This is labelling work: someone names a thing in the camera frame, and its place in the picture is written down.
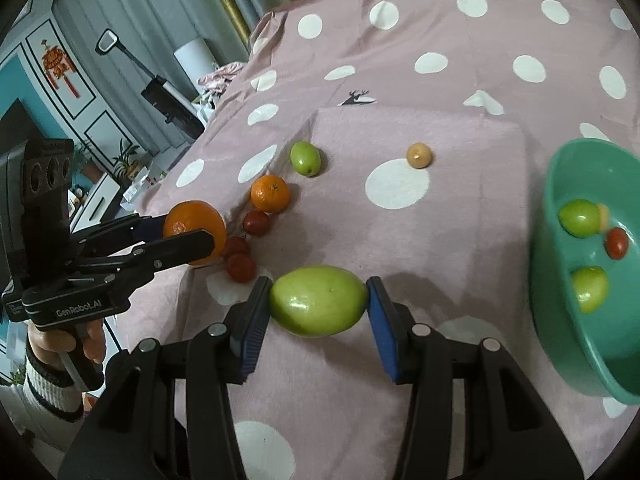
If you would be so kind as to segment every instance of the white sweater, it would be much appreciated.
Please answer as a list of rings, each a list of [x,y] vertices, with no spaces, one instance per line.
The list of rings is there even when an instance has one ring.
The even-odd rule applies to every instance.
[[[0,402],[19,433],[33,433],[34,455],[57,477],[84,415],[82,395],[69,374],[38,361],[27,345],[24,385],[0,386]]]

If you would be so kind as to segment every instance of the red tomato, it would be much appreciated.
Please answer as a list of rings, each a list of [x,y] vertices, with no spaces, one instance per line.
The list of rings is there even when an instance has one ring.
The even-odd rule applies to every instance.
[[[269,217],[262,211],[249,211],[242,220],[244,232],[253,236],[264,236],[269,230]]]
[[[228,260],[231,256],[237,253],[249,254],[251,249],[249,244],[244,238],[239,236],[232,236],[226,239],[225,250],[222,251],[222,255],[225,260]]]
[[[612,260],[621,260],[629,249],[629,236],[622,227],[614,227],[607,233],[604,248]]]
[[[246,283],[255,278],[257,267],[246,254],[236,253],[226,261],[226,273],[235,282]]]

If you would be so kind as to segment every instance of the device handle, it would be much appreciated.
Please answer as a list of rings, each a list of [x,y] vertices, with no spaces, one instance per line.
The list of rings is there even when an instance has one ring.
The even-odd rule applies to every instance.
[[[76,388],[81,392],[92,392],[104,383],[104,371],[101,364],[96,364],[84,355],[82,341],[88,337],[85,324],[78,324],[62,329],[69,332],[76,340],[76,347],[69,353],[61,353],[60,360],[73,379]]]

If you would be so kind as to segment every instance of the human hand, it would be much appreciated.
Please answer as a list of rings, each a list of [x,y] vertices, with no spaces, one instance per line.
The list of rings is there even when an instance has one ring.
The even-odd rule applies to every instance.
[[[82,342],[84,355],[95,363],[101,363],[107,353],[102,320],[90,321],[86,325],[86,330],[88,337]],[[36,358],[56,370],[65,369],[58,354],[71,352],[76,347],[76,340],[68,332],[62,330],[41,332],[31,321],[29,322],[29,342]]]

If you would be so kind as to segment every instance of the green fruit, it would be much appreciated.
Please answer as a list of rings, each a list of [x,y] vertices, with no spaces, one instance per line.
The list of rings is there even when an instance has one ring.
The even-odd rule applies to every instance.
[[[582,267],[571,274],[583,314],[596,310],[609,294],[609,277],[601,267]]]
[[[348,270],[303,267],[285,274],[271,287],[271,316],[295,335],[333,335],[358,322],[368,298],[367,287]]]
[[[290,159],[293,169],[304,176],[314,176],[320,171],[320,167],[322,166],[318,149],[310,142],[304,140],[302,142],[296,142],[293,145]]]
[[[600,210],[588,200],[572,200],[558,213],[562,227],[576,238],[586,238],[600,231]]]

